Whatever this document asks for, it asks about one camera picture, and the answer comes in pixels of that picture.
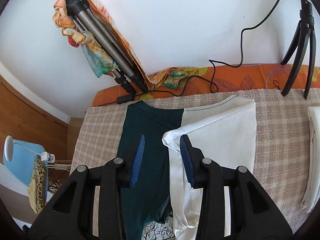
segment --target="dark green fabric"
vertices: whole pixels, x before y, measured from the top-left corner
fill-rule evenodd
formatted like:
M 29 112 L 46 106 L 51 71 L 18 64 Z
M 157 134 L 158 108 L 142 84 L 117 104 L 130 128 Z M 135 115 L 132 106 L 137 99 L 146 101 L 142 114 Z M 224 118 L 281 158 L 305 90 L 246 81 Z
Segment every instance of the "dark green fabric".
M 124 223 L 129 240 L 140 240 L 144 224 L 164 223 L 170 211 L 169 153 L 162 143 L 165 132 L 181 126 L 184 109 L 158 109 L 143 101 L 128 105 L 117 156 L 144 134 L 145 148 L 138 182 L 122 188 Z

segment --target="beige plaid blanket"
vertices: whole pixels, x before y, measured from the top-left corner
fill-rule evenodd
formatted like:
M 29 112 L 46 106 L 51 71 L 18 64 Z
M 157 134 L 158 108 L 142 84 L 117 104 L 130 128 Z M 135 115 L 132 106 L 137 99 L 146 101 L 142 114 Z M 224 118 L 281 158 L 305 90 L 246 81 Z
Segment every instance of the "beige plaid blanket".
M 256 102 L 257 138 L 253 174 L 276 203 L 295 232 L 306 220 L 300 202 L 307 187 L 309 171 L 309 123 L 307 108 L 320 106 L 320 89 L 291 90 L 283 97 L 279 90 L 245 90 L 179 98 L 146 100 L 163 109 L 206 106 L 239 95 Z M 72 161 L 89 168 L 104 165 L 116 156 L 127 104 L 89 108 L 81 127 Z M 93 231 L 98 227 L 98 190 Z

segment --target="white lamp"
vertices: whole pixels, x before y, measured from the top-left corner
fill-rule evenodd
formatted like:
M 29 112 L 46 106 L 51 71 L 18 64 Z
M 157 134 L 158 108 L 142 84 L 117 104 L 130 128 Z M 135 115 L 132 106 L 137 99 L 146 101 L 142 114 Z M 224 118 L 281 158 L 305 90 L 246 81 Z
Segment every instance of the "white lamp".
M 13 145 L 14 144 L 19 144 L 21 147 L 25 148 L 26 150 L 33 152 L 35 154 L 38 154 L 41 157 L 41 161 L 47 161 L 49 163 L 54 163 L 55 162 L 55 156 L 53 154 L 43 152 L 43 153 L 37 153 L 28 147 L 25 147 L 24 145 L 18 143 L 18 142 L 13 142 L 13 139 L 10 135 L 7 136 L 7 138 L 4 141 L 4 156 L 7 161 L 11 161 L 13 157 Z

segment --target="folded white cloth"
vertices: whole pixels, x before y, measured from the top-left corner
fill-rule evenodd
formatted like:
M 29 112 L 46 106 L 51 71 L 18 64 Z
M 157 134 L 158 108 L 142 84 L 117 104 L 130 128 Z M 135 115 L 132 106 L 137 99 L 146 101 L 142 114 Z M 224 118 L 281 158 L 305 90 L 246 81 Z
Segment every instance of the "folded white cloth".
M 310 128 L 310 167 L 307 190 L 300 204 L 311 212 L 320 197 L 320 106 L 308 107 Z
M 256 109 L 253 99 L 231 96 L 220 103 L 186 108 L 181 127 L 164 134 L 162 142 L 169 148 L 170 197 L 173 231 L 177 240 L 196 238 L 202 189 L 188 183 L 180 155 L 180 136 L 187 134 L 193 147 L 220 166 L 243 165 L 253 171 L 256 142 Z M 225 236 L 230 234 L 230 204 L 225 187 Z

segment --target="leopard print pillow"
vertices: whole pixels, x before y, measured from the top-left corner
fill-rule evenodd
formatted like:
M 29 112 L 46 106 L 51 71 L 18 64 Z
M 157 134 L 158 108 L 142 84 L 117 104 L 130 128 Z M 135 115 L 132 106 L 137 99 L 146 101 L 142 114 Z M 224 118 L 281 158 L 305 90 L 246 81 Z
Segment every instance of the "leopard print pillow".
M 32 172 L 31 182 L 28 186 L 29 202 L 36 214 L 39 214 L 45 203 L 44 184 L 46 179 L 45 166 L 37 155 Z

